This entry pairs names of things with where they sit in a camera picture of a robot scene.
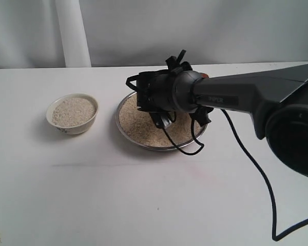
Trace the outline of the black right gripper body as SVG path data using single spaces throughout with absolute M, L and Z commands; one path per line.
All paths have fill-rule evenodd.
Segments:
M 138 106 L 145 112 L 195 112 L 191 89 L 195 72 L 188 62 L 174 69 L 146 71 L 137 75 Z

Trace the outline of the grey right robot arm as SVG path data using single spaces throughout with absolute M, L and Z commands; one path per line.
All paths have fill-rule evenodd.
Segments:
M 308 64 L 254 73 L 205 77 L 177 57 L 167 69 L 136 76 L 141 111 L 197 113 L 214 108 L 247 113 L 256 137 L 277 158 L 308 177 Z

